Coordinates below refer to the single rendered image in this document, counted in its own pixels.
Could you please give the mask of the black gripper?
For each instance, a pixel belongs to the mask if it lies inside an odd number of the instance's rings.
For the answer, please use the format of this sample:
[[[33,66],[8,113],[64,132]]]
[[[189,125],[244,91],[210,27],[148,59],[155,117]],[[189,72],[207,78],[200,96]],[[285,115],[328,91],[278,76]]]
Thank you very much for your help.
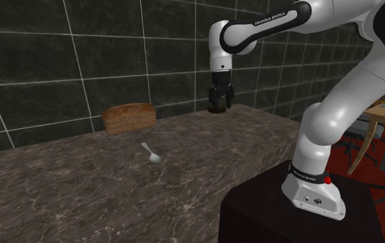
[[[234,86],[231,84],[231,72],[212,72],[212,86],[209,88],[209,102],[218,108],[218,99],[225,96],[226,108],[232,107]]]

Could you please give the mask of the dark brown round thing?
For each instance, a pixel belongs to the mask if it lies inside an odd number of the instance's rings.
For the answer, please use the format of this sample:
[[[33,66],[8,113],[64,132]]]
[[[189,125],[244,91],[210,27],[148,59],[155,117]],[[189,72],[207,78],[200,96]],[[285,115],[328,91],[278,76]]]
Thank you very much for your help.
[[[226,112],[225,105],[214,106],[213,104],[209,104],[207,107],[207,111],[214,114],[221,114]]]

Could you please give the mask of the silver spoon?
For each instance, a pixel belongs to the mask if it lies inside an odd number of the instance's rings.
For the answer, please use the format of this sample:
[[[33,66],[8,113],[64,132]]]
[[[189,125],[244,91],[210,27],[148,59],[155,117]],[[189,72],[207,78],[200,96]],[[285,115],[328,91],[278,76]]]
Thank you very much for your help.
[[[147,145],[147,143],[142,142],[141,143],[142,147],[145,148],[147,151],[150,152],[149,160],[153,163],[158,163],[161,161],[161,157],[159,155],[156,155]]]

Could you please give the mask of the brown bread loaf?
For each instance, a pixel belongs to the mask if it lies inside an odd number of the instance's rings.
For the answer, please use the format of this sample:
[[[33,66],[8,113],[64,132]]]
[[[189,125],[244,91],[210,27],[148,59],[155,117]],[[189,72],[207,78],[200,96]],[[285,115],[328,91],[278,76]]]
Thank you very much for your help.
[[[148,103],[123,104],[106,109],[102,120],[109,135],[149,128],[156,124],[156,111]]]

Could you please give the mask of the dark robot stand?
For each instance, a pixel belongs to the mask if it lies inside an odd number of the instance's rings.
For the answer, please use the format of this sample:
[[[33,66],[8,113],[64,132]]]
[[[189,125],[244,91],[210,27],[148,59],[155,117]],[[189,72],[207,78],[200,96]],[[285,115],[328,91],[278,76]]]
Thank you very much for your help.
[[[221,202],[218,243],[385,243],[365,183],[332,174],[346,205],[337,221],[295,207],[281,185],[283,162],[229,190]]]

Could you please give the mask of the grey office chair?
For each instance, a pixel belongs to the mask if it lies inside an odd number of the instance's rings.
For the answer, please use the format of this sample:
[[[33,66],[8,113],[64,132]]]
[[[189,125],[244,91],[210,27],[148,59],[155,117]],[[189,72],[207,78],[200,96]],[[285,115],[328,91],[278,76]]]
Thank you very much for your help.
[[[344,154],[346,155],[348,153],[348,167],[351,167],[352,165],[352,150],[355,149],[357,151],[360,151],[360,147],[358,146],[358,140],[365,140],[365,136],[368,130],[369,125],[369,116],[368,115],[360,115],[359,118],[353,124],[346,130],[344,133],[344,136],[349,139],[344,140],[340,139],[337,143],[332,145],[332,148],[339,148],[339,147],[345,147]],[[382,137],[382,133],[384,132],[384,125],[382,123],[377,123],[377,128],[375,130],[375,133],[373,135],[373,139],[379,139],[380,141],[385,143],[385,139]],[[372,160],[375,163],[375,166],[377,166],[378,161],[371,157],[369,154],[365,153],[365,156]]]

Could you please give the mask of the light wooden table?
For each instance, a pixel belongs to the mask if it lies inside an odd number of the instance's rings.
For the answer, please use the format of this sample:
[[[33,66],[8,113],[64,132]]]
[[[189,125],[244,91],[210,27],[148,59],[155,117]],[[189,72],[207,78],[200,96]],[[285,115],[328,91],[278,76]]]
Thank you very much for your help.
[[[362,157],[366,154],[366,151],[370,146],[371,141],[373,140],[373,135],[375,134],[377,123],[385,124],[385,108],[383,108],[381,105],[377,105],[365,110],[364,114],[368,115],[370,118],[368,130],[361,149],[347,172],[349,175],[353,173],[357,165],[360,163]]]

